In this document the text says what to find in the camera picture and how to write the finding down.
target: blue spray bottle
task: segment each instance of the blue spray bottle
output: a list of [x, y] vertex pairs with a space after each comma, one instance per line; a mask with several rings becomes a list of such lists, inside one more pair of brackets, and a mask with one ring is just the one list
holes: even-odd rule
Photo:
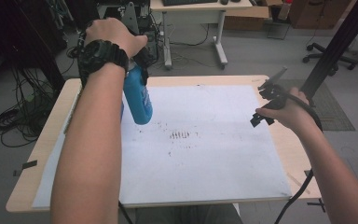
[[146, 69], [130, 62], [129, 75], [124, 80], [124, 94], [133, 120], [137, 124], [148, 123], [153, 115], [153, 107], [146, 88], [147, 77]]

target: person's arm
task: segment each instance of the person's arm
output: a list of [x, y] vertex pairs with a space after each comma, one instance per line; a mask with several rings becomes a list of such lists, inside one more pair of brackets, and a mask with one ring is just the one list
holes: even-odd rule
[[[132, 57], [146, 44], [115, 19], [95, 21], [86, 43], [110, 40]], [[117, 223], [121, 175], [120, 112], [124, 69], [89, 76], [66, 134], [51, 195], [52, 223]]]
[[[304, 93], [298, 89], [291, 89], [290, 93], [307, 102]], [[298, 136], [310, 159], [330, 221], [333, 224], [358, 224], [358, 180], [328, 143], [311, 116], [291, 100], [287, 101], [282, 110], [257, 108], [256, 112], [277, 119]]]

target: wooden table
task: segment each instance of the wooden table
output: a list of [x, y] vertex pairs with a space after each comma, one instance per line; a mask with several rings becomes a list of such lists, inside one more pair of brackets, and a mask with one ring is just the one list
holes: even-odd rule
[[[267, 76], [214, 76], [214, 77], [151, 77], [148, 79], [148, 86], [185, 86], [185, 85], [251, 85], [260, 105], [266, 101], [259, 94], [257, 87], [261, 86]], [[48, 121], [43, 129], [34, 150], [28, 161], [37, 160], [37, 165], [22, 171], [19, 181], [14, 188], [8, 202], [9, 212], [35, 212], [46, 211], [47, 209], [34, 209], [32, 207], [34, 197], [37, 193], [42, 174], [48, 160], [48, 156], [57, 141], [59, 131], [72, 102], [80, 90], [80, 80], [67, 80], [62, 89]], [[304, 171], [309, 170], [310, 162], [301, 146], [298, 138], [292, 131], [283, 127], [279, 122], [269, 126], [270, 133], [281, 159], [283, 170], [286, 172], [291, 191], [295, 194], [306, 178]], [[301, 198], [320, 198], [321, 193], [313, 179]]]
[[221, 38], [223, 32], [223, 25], [225, 22], [225, 14], [228, 9], [242, 9], [251, 7], [252, 4], [248, 0], [242, 0], [238, 3], [229, 1], [227, 5], [220, 4], [219, 1], [215, 3], [190, 4], [181, 6], [165, 7], [162, 0], [151, 0], [150, 9], [153, 12], [162, 12], [162, 23], [164, 32], [164, 62], [168, 69], [172, 68], [170, 40], [167, 35], [168, 24], [203, 24], [203, 23], [217, 23], [217, 34], [213, 37], [214, 45], [219, 55], [222, 68], [227, 64], [227, 57], [223, 51]]

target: cardboard box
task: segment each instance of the cardboard box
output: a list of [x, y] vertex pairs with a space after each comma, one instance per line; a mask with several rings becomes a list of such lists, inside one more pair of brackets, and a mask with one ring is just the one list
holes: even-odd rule
[[264, 7], [281, 6], [283, 4], [283, 1], [282, 0], [262, 0], [261, 4]]
[[333, 29], [351, 0], [295, 0], [289, 18], [297, 29]]
[[269, 17], [268, 7], [249, 7], [246, 9], [227, 10], [226, 30], [261, 30], [264, 19]]

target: chair leg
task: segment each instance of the chair leg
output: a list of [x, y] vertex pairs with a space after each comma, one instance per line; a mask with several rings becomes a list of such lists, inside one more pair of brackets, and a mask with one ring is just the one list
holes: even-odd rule
[[317, 43], [312, 43], [312, 46], [314, 48], [316, 48], [317, 50], [319, 50], [320, 52], [325, 52], [326, 48], [322, 47], [321, 45], [317, 44]]
[[[307, 55], [304, 59], [303, 59], [303, 63], [307, 63], [311, 58], [321, 58], [322, 55], [325, 52], [325, 48], [322, 47], [321, 45], [317, 44], [317, 43], [312, 43], [311, 45], [307, 46], [307, 50], [313, 50], [313, 48], [316, 48], [317, 50], [319, 50], [321, 53], [316, 53], [316, 54], [309, 54]], [[358, 64], [358, 62], [354, 59], [345, 57], [345, 56], [341, 56], [339, 57], [339, 60], [344, 62], [344, 63], [350, 63], [350, 65], [348, 66], [349, 70], [352, 70], [356, 64]], [[338, 71], [338, 65], [334, 64], [333, 68], [332, 68], [332, 74], [330, 74], [330, 76], [334, 75], [336, 73], [336, 71]]]

